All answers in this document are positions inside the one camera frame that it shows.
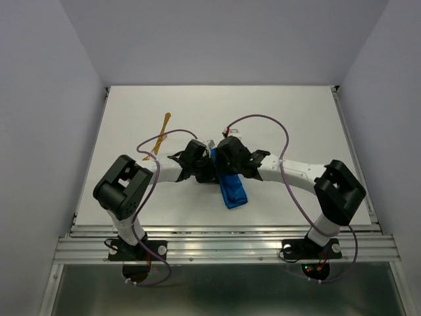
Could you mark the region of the blue cloth napkin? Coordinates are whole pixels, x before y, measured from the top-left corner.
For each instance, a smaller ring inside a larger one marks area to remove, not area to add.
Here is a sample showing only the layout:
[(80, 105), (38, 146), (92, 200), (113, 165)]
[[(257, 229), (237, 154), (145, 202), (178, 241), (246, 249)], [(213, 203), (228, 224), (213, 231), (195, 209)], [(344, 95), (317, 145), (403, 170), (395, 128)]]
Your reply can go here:
[(217, 171), (218, 154), (217, 149), (211, 150), (211, 157), (216, 169), (216, 179), (220, 186), (220, 191), (224, 204), (228, 209), (234, 209), (248, 203), (247, 194), (238, 174), (226, 174)]

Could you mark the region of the gold knife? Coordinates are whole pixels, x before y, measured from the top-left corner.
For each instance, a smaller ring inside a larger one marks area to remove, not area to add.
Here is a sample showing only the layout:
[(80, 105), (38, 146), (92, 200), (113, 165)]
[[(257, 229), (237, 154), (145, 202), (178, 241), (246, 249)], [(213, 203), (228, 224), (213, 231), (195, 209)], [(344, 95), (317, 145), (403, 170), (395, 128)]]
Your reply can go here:
[(155, 146), (153, 148), (153, 153), (155, 155), (158, 154), (159, 149), (161, 147), (161, 144), (163, 143), (163, 141), (166, 138), (166, 135), (164, 135), (164, 133), (166, 131), (166, 127), (167, 127), (167, 124), (168, 124), (170, 118), (171, 118), (171, 113), (166, 113), (165, 116), (164, 116), (164, 121), (163, 121), (163, 124), (162, 124), (161, 131), (160, 131), (160, 134), (159, 134), (160, 136), (157, 138), (157, 141), (156, 141)]

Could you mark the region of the gold ornate fork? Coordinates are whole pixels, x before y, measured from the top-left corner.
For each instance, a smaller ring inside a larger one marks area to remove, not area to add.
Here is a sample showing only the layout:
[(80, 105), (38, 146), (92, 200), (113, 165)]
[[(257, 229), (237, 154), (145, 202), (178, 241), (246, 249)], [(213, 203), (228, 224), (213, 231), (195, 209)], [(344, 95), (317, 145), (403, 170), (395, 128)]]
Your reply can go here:
[(153, 155), (156, 155), (159, 152), (159, 149), (161, 148), (161, 145), (163, 143), (163, 141), (165, 141), (165, 139), (167, 138), (166, 136), (166, 132), (161, 132), (160, 134), (153, 136), (152, 138), (149, 138), (145, 141), (143, 141), (142, 143), (139, 144), (139, 147), (148, 144), (149, 142), (156, 140), (154, 147), (151, 150), (151, 153)]

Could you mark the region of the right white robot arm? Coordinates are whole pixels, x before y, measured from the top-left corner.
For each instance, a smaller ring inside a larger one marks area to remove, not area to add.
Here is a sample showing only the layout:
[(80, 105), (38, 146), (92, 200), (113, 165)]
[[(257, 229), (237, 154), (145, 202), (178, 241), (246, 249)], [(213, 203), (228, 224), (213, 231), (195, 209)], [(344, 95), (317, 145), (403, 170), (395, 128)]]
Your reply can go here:
[(263, 182), (286, 186), (293, 202), (304, 213), (292, 188), (314, 194), (322, 214), (310, 221), (303, 240), (303, 251), (317, 257), (339, 229), (348, 226), (366, 197), (366, 190), (348, 167), (339, 160), (327, 165), (314, 165), (285, 160), (268, 151), (250, 152), (235, 136), (228, 136), (216, 147), (216, 170), (219, 175), (240, 174)]

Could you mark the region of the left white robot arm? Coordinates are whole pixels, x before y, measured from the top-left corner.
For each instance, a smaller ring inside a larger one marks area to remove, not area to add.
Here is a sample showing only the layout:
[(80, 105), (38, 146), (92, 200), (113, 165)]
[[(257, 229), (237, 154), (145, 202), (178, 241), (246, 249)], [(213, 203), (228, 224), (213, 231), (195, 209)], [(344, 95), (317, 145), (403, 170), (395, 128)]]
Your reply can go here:
[(106, 210), (124, 243), (124, 252), (131, 259), (146, 253), (142, 239), (146, 233), (136, 211), (148, 186), (160, 182), (181, 182), (194, 176), (198, 182), (212, 182), (216, 173), (212, 165), (213, 140), (191, 140), (183, 151), (156, 161), (135, 161), (119, 156), (93, 190), (93, 197)]

